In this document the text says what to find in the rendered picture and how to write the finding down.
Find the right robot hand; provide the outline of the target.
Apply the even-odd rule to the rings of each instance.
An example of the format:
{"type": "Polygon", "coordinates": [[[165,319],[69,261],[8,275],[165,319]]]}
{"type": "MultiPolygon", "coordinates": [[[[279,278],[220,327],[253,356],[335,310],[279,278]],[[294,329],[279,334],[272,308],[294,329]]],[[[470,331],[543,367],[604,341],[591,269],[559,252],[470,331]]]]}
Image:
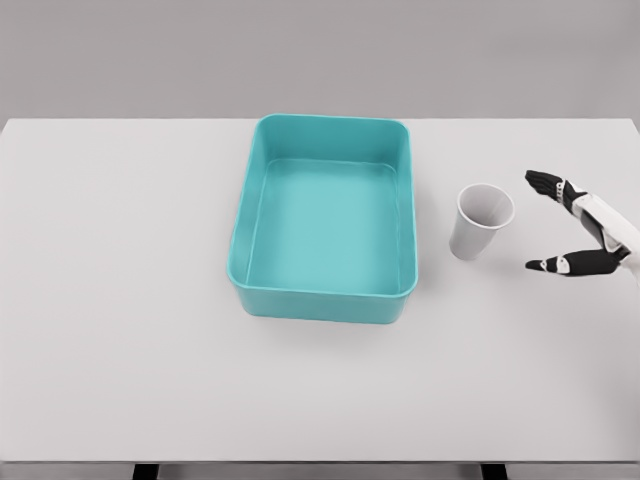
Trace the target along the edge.
{"type": "Polygon", "coordinates": [[[565,178],[528,170],[525,180],[538,194],[562,205],[599,244],[597,249],[529,260],[525,264],[527,269],[585,277],[609,275],[623,268],[640,288],[640,229],[599,196],[565,178]]]}

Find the teal plastic basket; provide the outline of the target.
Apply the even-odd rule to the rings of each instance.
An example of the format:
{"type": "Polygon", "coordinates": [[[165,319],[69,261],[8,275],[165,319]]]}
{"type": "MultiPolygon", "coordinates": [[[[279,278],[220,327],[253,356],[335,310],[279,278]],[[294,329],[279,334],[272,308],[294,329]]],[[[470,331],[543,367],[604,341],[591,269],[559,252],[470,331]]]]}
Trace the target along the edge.
{"type": "Polygon", "coordinates": [[[226,272],[254,316],[396,321],[419,277],[408,128],[386,118],[261,118],[226,272]]]}

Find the white paper cup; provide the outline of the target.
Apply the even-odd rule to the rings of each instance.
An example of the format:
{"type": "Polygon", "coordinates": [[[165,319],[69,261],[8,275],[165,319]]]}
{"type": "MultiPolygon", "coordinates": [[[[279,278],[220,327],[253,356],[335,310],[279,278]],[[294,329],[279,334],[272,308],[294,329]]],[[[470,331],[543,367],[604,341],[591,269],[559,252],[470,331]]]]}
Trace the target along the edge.
{"type": "Polygon", "coordinates": [[[475,260],[514,217],[514,202],[503,189],[486,183],[465,186],[456,199],[451,253],[460,260],[475,260]]]}

